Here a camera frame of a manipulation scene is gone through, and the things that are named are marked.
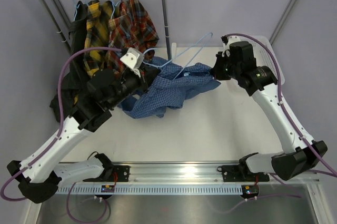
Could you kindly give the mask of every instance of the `hanging shirt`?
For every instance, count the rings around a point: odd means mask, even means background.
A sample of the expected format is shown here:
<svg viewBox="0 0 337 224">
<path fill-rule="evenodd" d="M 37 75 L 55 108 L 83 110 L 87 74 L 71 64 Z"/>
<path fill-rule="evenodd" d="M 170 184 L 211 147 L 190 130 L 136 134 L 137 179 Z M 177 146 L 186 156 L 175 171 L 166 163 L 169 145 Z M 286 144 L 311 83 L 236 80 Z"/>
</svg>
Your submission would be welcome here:
<svg viewBox="0 0 337 224">
<path fill-rule="evenodd" d="M 109 20 L 110 41 L 109 47 L 133 47 L 144 53 L 146 49 L 155 47 L 159 37 L 153 22 L 139 0 L 122 1 L 116 7 L 115 18 Z M 108 67 L 117 73 L 125 69 L 120 61 L 120 52 L 108 51 Z M 150 61 L 154 51 L 145 54 L 145 59 Z"/>
<path fill-rule="evenodd" d="M 75 20 L 70 24 L 69 36 L 71 37 L 70 53 L 74 54 L 84 48 L 86 39 L 86 18 L 87 6 L 81 1 L 77 3 L 77 15 Z M 80 91 L 86 89 L 86 82 L 89 76 L 83 68 L 83 55 L 80 55 L 70 62 L 70 70 L 62 79 L 61 97 L 63 103 L 63 113 L 67 117 L 74 107 L 75 97 Z M 58 106 L 58 97 L 52 99 L 49 105 L 53 111 L 57 122 L 60 122 L 60 107 Z"/>
<path fill-rule="evenodd" d="M 84 48 L 108 46 L 109 30 L 108 21 L 113 11 L 112 3 L 106 1 L 100 5 L 99 0 L 89 3 L 86 22 L 87 35 Z M 84 54 L 83 62 L 86 72 L 90 77 L 99 70 L 106 67 L 106 51 L 93 50 Z"/>
<path fill-rule="evenodd" d="M 163 65 L 167 60 L 154 57 L 152 64 Z M 152 82 L 146 93 L 136 92 L 139 99 L 129 96 L 118 107 L 134 119 L 156 115 L 164 116 L 166 108 L 179 109 L 187 99 L 196 95 L 213 90 L 220 85 L 210 74 L 211 67 L 196 63 L 186 67 L 176 78 L 182 69 L 181 66 L 169 63 Z"/>
</svg>

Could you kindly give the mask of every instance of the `metal pole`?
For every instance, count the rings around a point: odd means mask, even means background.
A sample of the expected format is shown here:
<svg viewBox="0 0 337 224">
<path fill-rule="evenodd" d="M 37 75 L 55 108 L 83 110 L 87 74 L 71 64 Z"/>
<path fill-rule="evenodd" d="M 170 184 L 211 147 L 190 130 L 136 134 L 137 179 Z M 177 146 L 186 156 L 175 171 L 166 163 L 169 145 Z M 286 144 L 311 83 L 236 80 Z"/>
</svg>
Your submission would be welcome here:
<svg viewBox="0 0 337 224">
<path fill-rule="evenodd" d="M 270 37 L 269 41 L 270 41 L 270 44 L 273 45 L 273 43 L 275 42 L 277 36 L 279 35 L 282 27 L 284 26 L 286 20 L 288 19 L 291 11 L 293 10 L 294 8 L 294 5 L 296 4 L 298 0 L 290 0 L 284 10 L 284 12 L 282 13 L 282 16 L 279 20 L 279 22 L 277 23 L 273 33 L 272 33 L 272 36 Z"/>
<path fill-rule="evenodd" d="M 67 48 L 68 52 L 70 53 L 70 46 L 68 44 L 67 39 L 65 38 L 65 36 L 62 33 L 62 30 L 60 29 L 56 19 L 53 16 L 53 13 L 51 12 L 51 10 L 49 9 L 47 3 L 45 0 L 39 0 L 41 2 L 41 4 L 44 6 L 44 8 L 46 9 L 46 11 L 48 12 L 49 16 L 51 17 L 52 21 L 54 22 L 54 25 L 57 29 L 57 33 L 61 36 L 61 42 L 65 45 L 65 47 Z"/>
<path fill-rule="evenodd" d="M 164 28 L 165 28 L 167 58 L 168 58 L 168 60 L 171 60 L 172 59 L 172 53 L 171 53 L 171 43 L 170 43 L 170 35 L 169 35 L 169 23 L 167 21 L 167 3 L 166 3 L 166 0 L 162 0 L 162 6 L 163 6 L 163 16 L 164 16 Z"/>
<path fill-rule="evenodd" d="M 56 10 L 58 11 L 62 21 L 64 22 L 65 26 L 67 29 L 69 29 L 70 27 L 70 20 L 68 18 L 68 15 L 66 14 L 64 7 L 62 5 L 62 3 L 60 2 L 60 0 L 52 0 Z"/>
<path fill-rule="evenodd" d="M 169 23 L 167 21 L 167 4 L 166 4 L 166 0 L 162 0 L 162 5 L 163 5 L 163 15 L 164 15 L 164 28 L 165 28 L 167 58 L 168 58 L 168 60 L 171 60 L 172 59 L 172 54 L 171 54 L 171 43 L 170 43 L 170 35 L 169 35 Z"/>
</svg>

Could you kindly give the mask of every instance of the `black mounting bracket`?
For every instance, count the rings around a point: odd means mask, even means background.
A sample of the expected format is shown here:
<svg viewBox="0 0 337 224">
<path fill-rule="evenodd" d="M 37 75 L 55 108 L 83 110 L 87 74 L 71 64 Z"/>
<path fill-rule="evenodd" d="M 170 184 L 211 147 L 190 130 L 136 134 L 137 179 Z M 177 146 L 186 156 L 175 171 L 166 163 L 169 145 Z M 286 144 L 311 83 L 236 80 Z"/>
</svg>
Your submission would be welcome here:
<svg viewBox="0 0 337 224">
<path fill-rule="evenodd" d="M 239 164 L 222 165 L 217 168 L 217 171 L 221 172 L 224 182 L 269 182 L 269 176 L 262 172 L 250 174 L 242 173 Z"/>
<path fill-rule="evenodd" d="M 118 182 L 128 182 L 130 176 L 130 166 L 128 165 L 114 165 L 111 175 L 104 180 L 104 182 L 115 182 L 113 174 L 116 173 L 118 177 Z M 99 178 L 89 178 L 83 180 L 83 182 L 102 182 Z"/>
</svg>

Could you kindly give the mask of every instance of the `black garment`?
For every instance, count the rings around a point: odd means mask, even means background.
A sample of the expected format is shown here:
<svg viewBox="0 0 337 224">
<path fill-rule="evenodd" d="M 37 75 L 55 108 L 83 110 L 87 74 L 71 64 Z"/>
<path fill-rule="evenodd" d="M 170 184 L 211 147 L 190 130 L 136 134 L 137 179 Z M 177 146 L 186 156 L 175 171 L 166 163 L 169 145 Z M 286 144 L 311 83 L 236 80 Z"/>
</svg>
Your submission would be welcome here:
<svg viewBox="0 0 337 224">
<path fill-rule="evenodd" d="M 77 3 L 77 15 L 74 22 L 70 24 L 69 36 L 72 38 L 70 53 L 74 54 L 84 48 L 86 38 L 87 6 L 81 1 Z M 74 107 L 75 97 L 81 90 L 86 90 L 86 82 L 90 79 L 83 69 L 83 55 L 71 61 L 70 71 L 63 78 L 61 85 L 61 97 L 64 117 L 67 117 Z M 57 122 L 60 122 L 60 107 L 57 95 L 52 99 L 50 108 L 53 109 Z"/>
</svg>

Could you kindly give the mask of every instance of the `metal surface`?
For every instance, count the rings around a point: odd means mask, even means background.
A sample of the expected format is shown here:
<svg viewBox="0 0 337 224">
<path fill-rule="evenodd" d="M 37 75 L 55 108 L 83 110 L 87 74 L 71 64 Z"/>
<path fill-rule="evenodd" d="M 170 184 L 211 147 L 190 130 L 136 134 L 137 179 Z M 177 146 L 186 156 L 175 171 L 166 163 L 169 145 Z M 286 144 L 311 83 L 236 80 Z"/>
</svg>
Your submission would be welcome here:
<svg viewBox="0 0 337 224">
<path fill-rule="evenodd" d="M 178 184 L 76 184 L 73 195 L 242 195 L 242 188 L 238 185 L 178 185 Z M 56 194 L 67 195 L 72 186 L 60 188 Z"/>
<path fill-rule="evenodd" d="M 262 185 L 261 194 L 292 193 L 284 186 Z M 310 197 L 305 186 L 296 189 L 303 199 L 290 197 L 271 197 L 257 201 L 244 202 L 230 213 L 240 196 L 129 196 L 110 197 L 109 210 L 102 223 L 106 224 L 223 224 L 223 223 L 318 223 Z M 93 221 L 103 211 L 98 200 L 88 196 L 72 196 L 70 209 L 72 215 L 81 221 Z M 66 195 L 55 195 L 42 204 L 37 224 L 74 223 L 66 214 Z"/>
<path fill-rule="evenodd" d="M 170 35 L 169 35 L 169 22 L 167 20 L 167 3 L 166 3 L 166 0 L 162 0 L 162 6 L 163 6 L 163 15 L 164 15 L 164 27 L 165 27 L 167 58 L 168 58 L 168 60 L 171 60 L 172 59 L 172 53 L 171 53 L 171 43 L 170 43 Z"/>
<path fill-rule="evenodd" d="M 64 10 L 64 7 L 63 7 L 61 1 L 60 0 L 52 0 L 52 3 L 54 4 L 57 12 L 59 13 L 62 21 L 64 22 L 66 28 L 69 29 L 69 27 L 70 27 L 70 20 L 68 18 L 67 13 Z"/>
<path fill-rule="evenodd" d="M 279 32 L 281 31 L 284 23 L 286 22 L 286 20 L 288 19 L 294 5 L 296 4 L 298 0 L 290 0 L 284 10 L 284 12 L 282 13 L 282 16 L 279 20 L 279 22 L 277 23 L 269 41 L 270 41 L 270 44 L 273 45 L 273 43 L 275 42 L 277 36 L 279 35 Z"/>
<path fill-rule="evenodd" d="M 129 165 L 130 176 L 128 184 L 243 184 L 241 182 L 223 182 L 221 172 L 217 168 L 221 165 L 231 165 L 232 162 L 185 162 L 185 163 L 152 163 L 152 162 L 121 162 L 114 165 Z M 273 178 L 270 182 L 261 182 L 260 184 L 278 183 Z M 303 173 L 295 178 L 286 181 L 287 184 L 319 183 L 318 175 L 314 173 Z M 245 182 L 244 184 L 254 184 L 254 182 Z"/>
<path fill-rule="evenodd" d="M 67 39 L 65 38 L 60 26 L 58 25 L 56 19 L 54 18 L 53 13 L 51 12 L 51 10 L 49 9 L 47 3 L 45 0 L 39 0 L 41 2 L 41 4 L 43 5 L 43 7 L 46 9 L 46 11 L 48 12 L 49 16 L 51 17 L 55 27 L 56 27 L 56 32 L 61 36 L 61 42 L 65 45 L 65 47 L 67 48 L 68 52 L 70 53 L 70 46 L 68 44 Z"/>
<path fill-rule="evenodd" d="M 308 194 L 310 196 L 311 202 L 313 204 L 313 209 L 319 223 L 333 223 L 332 216 L 324 205 L 324 196 L 320 190 L 321 185 L 308 184 Z"/>
</svg>

